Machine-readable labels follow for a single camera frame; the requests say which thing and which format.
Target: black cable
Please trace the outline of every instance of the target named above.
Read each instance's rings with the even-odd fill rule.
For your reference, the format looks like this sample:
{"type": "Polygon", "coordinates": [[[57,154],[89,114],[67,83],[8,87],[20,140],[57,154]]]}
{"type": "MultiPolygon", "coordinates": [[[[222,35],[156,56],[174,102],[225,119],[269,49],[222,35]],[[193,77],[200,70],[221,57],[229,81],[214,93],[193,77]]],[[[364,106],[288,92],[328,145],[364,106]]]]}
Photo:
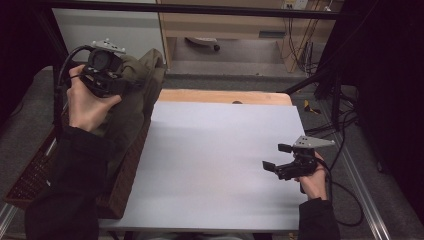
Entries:
{"type": "Polygon", "coordinates": [[[307,66],[305,65],[305,71],[306,71],[306,73],[308,74],[308,77],[309,77],[309,76],[312,75],[312,71],[311,70],[313,69],[313,68],[311,68],[311,66],[312,66],[312,54],[314,52],[314,43],[313,42],[310,42],[309,43],[309,41],[308,41],[307,42],[307,46],[310,46],[310,47],[308,47],[309,58],[306,59],[307,66]]]}
{"type": "Polygon", "coordinates": [[[319,64],[319,61],[318,62],[311,62],[310,64],[311,65],[317,65],[317,64],[319,64]]]}
{"type": "Polygon", "coordinates": [[[23,107],[24,107],[24,102],[22,101],[19,109],[18,110],[15,109],[15,111],[13,111],[8,118],[13,118],[14,116],[18,115],[22,111],[23,107]]]}
{"type": "MultiPolygon", "coordinates": [[[[284,23],[284,32],[286,33],[287,32],[287,25],[286,25],[286,20],[283,18],[283,23],[284,23]]],[[[282,46],[281,46],[281,49],[284,49],[284,40],[283,40],[283,43],[282,43],[282,46]]],[[[286,59],[286,58],[288,58],[288,57],[290,57],[290,55],[291,55],[291,53],[289,53],[287,56],[285,56],[285,57],[282,57],[281,59],[286,59]]]]}
{"type": "Polygon", "coordinates": [[[56,129],[56,141],[59,141],[60,136],[62,134],[63,126],[62,126],[62,111],[63,111],[63,74],[66,68],[68,68],[69,62],[72,58],[82,50],[92,51],[94,48],[88,45],[80,46],[75,48],[65,59],[62,64],[62,67],[59,71],[59,76],[57,82],[55,83],[54,88],[54,106],[53,106],[53,124],[56,129]]]}
{"type": "Polygon", "coordinates": [[[362,221],[364,221],[365,214],[364,214],[364,208],[362,207],[362,204],[359,201],[358,197],[356,197],[356,195],[353,192],[351,192],[349,189],[347,189],[345,186],[341,185],[340,183],[337,183],[337,182],[334,182],[334,181],[332,183],[334,185],[340,187],[341,189],[345,190],[350,196],[352,196],[355,199],[356,203],[358,204],[359,210],[361,212],[361,216],[360,216],[359,220],[356,223],[344,223],[344,222],[341,222],[341,221],[339,221],[337,219],[336,219],[336,221],[339,224],[341,224],[343,226],[347,226],[347,227],[357,227],[357,226],[361,225],[362,221]]]}
{"type": "Polygon", "coordinates": [[[324,136],[322,136],[322,137],[319,137],[320,139],[325,139],[326,137],[328,137],[328,136],[330,136],[330,135],[333,135],[333,134],[335,134],[337,131],[334,131],[334,132],[331,132],[331,133],[329,133],[329,134],[326,134],[326,135],[324,135],[324,136]]]}
{"type": "Polygon", "coordinates": [[[303,69],[299,64],[299,59],[297,58],[297,53],[302,50],[302,48],[296,49],[294,46],[293,38],[292,38],[292,30],[293,30],[293,18],[289,18],[289,47],[293,60],[296,62],[296,65],[299,69],[303,69]]]}
{"type": "Polygon", "coordinates": [[[354,111],[350,111],[350,112],[348,112],[348,113],[345,115],[345,117],[344,117],[343,124],[342,124],[342,142],[340,143],[339,151],[337,151],[336,157],[334,158],[333,162],[331,163],[330,170],[333,170],[333,167],[334,167],[334,165],[336,165],[336,162],[337,162],[337,160],[339,159],[339,156],[340,156],[340,154],[341,154],[341,152],[342,152],[342,149],[343,149],[343,146],[344,146],[344,143],[345,143],[345,140],[346,140],[346,130],[345,130],[345,129],[346,129],[346,127],[345,127],[346,118],[347,118],[347,117],[348,117],[351,113],[354,113],[354,111]]]}
{"type": "MultiPolygon", "coordinates": [[[[342,116],[343,114],[345,114],[345,113],[349,113],[349,112],[351,112],[351,111],[355,111],[355,109],[356,109],[356,100],[355,100],[355,99],[353,99],[353,98],[348,98],[348,97],[347,97],[346,95],[344,95],[343,93],[342,93],[342,95],[343,95],[343,96],[345,96],[345,97],[342,97],[341,99],[343,99],[343,100],[345,100],[345,101],[348,101],[349,103],[351,103],[351,104],[352,104],[352,106],[349,106],[349,105],[347,105],[347,104],[345,104],[345,103],[343,102],[343,104],[344,104],[346,107],[348,107],[348,108],[349,108],[349,110],[347,110],[347,111],[346,111],[346,112],[344,112],[344,113],[341,113],[341,114],[339,115],[339,117],[341,117],[341,116],[342,116]]],[[[355,122],[355,121],[356,121],[356,117],[355,117],[355,118],[352,118],[352,119],[349,119],[349,120],[347,120],[346,122],[339,122],[338,124],[341,124],[341,125],[345,124],[345,125],[346,125],[346,127],[347,127],[347,126],[351,125],[351,123],[352,123],[352,122],[355,122]]],[[[332,130],[332,129],[334,129],[333,123],[328,122],[328,123],[326,123],[326,124],[324,124],[324,125],[321,125],[321,126],[319,126],[319,127],[306,129],[306,130],[305,130],[305,134],[310,135],[310,136],[313,136],[313,135],[317,135],[317,134],[319,134],[319,133],[322,133],[322,132],[325,132],[325,131],[328,131],[328,130],[332,130]]]]}
{"type": "Polygon", "coordinates": [[[92,76],[92,75],[94,75],[94,73],[77,74],[77,75],[66,78],[65,83],[68,83],[69,81],[71,81],[72,78],[83,77],[83,76],[92,76]]]}

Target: black curtain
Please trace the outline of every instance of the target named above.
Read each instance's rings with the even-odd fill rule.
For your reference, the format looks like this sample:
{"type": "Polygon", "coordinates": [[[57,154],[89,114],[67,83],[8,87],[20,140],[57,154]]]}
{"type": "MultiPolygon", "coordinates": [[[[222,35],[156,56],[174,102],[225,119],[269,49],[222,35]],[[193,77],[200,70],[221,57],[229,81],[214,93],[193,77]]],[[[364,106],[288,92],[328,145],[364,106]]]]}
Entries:
{"type": "MultiPolygon", "coordinates": [[[[346,0],[343,11],[359,11],[367,18],[337,22],[321,62],[332,61],[356,32],[350,42],[354,51],[339,52],[346,62],[338,69],[341,82],[358,88],[367,139],[424,223],[424,1],[346,0]]],[[[331,81],[324,87],[331,88],[331,81]]]]}
{"type": "Polygon", "coordinates": [[[66,47],[52,11],[37,7],[35,1],[1,0],[0,19],[1,127],[21,102],[34,75],[46,66],[60,65],[66,47]],[[50,23],[49,29],[43,21],[50,23]]]}

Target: black sleeve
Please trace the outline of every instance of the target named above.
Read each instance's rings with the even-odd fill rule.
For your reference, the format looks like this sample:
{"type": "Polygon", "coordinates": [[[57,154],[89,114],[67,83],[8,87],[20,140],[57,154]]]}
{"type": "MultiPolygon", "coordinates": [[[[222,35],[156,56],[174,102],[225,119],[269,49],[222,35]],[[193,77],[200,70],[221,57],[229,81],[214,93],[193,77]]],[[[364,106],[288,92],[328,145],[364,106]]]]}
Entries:
{"type": "Polygon", "coordinates": [[[339,240],[339,227],[333,205],[321,198],[309,200],[299,206],[299,240],[339,240]]]}
{"type": "Polygon", "coordinates": [[[50,186],[25,212],[27,239],[98,239],[96,197],[106,183],[112,142],[66,127],[58,145],[50,186]]]}

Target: metal frame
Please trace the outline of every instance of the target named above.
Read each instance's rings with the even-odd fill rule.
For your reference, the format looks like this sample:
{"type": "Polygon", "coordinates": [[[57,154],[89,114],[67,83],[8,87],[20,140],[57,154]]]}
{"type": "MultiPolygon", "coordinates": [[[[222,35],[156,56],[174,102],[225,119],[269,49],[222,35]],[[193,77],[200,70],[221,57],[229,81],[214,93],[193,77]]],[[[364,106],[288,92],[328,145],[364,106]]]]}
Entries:
{"type": "MultiPolygon", "coordinates": [[[[59,38],[54,34],[50,23],[46,20],[43,9],[81,9],[81,10],[107,10],[126,12],[157,12],[157,13],[182,13],[182,14],[209,14],[209,15],[232,15],[252,17],[278,17],[278,18],[302,18],[323,19],[337,21],[359,21],[362,16],[356,13],[337,13],[328,11],[297,11],[285,9],[245,8],[224,6],[202,5],[179,5],[179,4],[147,4],[147,3],[123,3],[123,2],[98,2],[98,1],[72,1],[72,0],[36,0],[31,2],[34,11],[40,12],[39,22],[48,34],[52,46],[58,56],[63,57],[66,50],[62,49],[59,38]]],[[[17,208],[6,204],[0,212],[0,239],[6,232],[17,208]]]]}
{"type": "Polygon", "coordinates": [[[157,13],[184,13],[184,14],[211,14],[253,17],[280,17],[303,18],[323,20],[361,20],[362,16],[356,13],[338,13],[329,11],[300,11],[269,8],[224,7],[205,5],[182,4],[153,4],[153,3],[123,3],[123,2],[97,2],[97,1],[72,1],[72,0],[38,0],[34,4],[40,7],[81,9],[81,10],[107,10],[124,12],[157,12],[157,13]]]}

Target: gray mount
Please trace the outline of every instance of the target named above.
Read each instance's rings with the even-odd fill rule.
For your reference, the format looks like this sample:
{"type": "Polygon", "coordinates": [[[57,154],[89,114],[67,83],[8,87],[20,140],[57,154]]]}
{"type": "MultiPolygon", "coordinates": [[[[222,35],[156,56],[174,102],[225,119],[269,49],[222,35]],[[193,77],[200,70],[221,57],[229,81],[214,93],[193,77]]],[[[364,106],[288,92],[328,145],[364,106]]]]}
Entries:
{"type": "Polygon", "coordinates": [[[333,140],[324,140],[319,138],[300,136],[296,142],[293,144],[293,147],[301,147],[301,148],[319,148],[319,147],[327,147],[333,146],[335,142],[333,140]]]}
{"type": "Polygon", "coordinates": [[[125,54],[125,48],[120,48],[116,46],[115,44],[111,43],[109,41],[109,38],[106,38],[106,40],[93,41],[91,43],[91,46],[98,49],[125,54]]]}

